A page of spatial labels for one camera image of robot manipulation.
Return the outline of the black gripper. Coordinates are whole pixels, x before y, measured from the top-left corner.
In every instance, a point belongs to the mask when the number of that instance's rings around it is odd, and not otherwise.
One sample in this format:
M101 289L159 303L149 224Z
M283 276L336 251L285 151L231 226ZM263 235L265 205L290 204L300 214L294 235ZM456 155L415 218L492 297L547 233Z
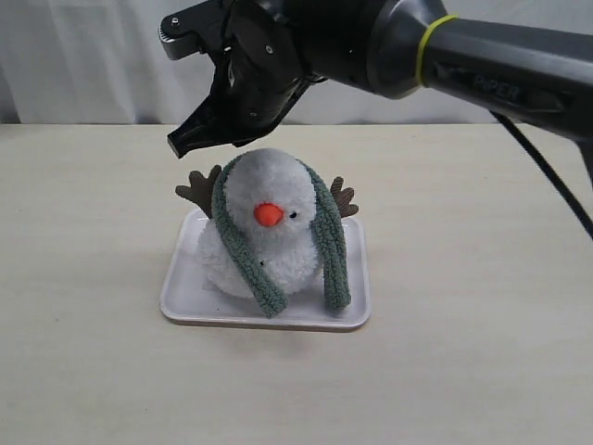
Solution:
M201 148L245 146L272 132L324 78L301 59L281 1L232 1L209 95L167 142L178 159Z

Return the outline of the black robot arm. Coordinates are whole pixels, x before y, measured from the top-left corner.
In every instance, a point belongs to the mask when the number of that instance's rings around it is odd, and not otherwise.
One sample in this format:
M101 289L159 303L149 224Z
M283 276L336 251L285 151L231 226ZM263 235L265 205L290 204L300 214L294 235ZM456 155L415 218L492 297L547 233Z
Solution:
M439 1L205 1L161 21L173 60L212 60L176 156L272 132L315 83L399 99L425 87L550 131L592 160L592 39L450 15Z

